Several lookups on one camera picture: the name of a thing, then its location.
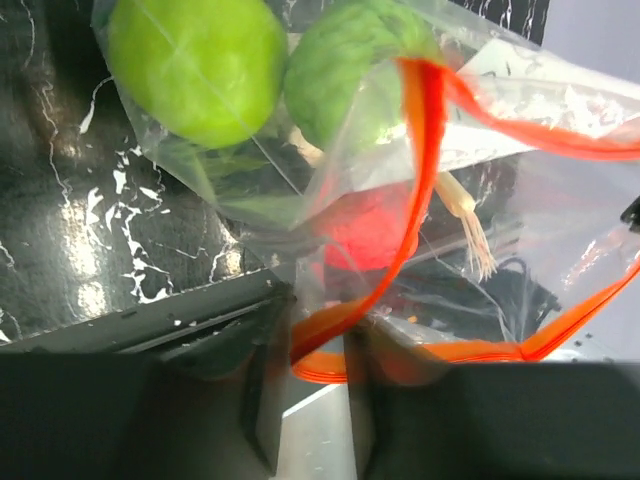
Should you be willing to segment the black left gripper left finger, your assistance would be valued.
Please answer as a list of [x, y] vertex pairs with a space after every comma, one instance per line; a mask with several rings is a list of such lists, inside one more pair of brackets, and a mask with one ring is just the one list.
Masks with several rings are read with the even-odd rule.
[[288, 294], [136, 353], [5, 353], [5, 479], [268, 479], [277, 470]]

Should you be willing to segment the clear zip top bag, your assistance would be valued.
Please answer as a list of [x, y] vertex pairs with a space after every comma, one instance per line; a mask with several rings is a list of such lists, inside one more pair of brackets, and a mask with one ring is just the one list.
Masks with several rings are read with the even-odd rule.
[[449, 362], [560, 357], [639, 272], [639, 87], [450, 1], [98, 1], [140, 152], [301, 313], [291, 363], [386, 327]]

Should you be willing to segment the red fake tomato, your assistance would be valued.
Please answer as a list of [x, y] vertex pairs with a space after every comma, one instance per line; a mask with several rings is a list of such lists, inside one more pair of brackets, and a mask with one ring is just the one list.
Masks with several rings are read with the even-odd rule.
[[330, 243], [329, 266], [371, 271], [390, 266], [405, 235], [408, 193], [400, 186], [343, 196], [315, 221], [315, 231]]

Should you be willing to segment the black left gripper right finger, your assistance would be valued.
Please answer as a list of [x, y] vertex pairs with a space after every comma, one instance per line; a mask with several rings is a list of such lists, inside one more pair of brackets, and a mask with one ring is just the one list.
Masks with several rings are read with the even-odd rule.
[[344, 339], [361, 479], [635, 479], [634, 363], [448, 364], [388, 328]]

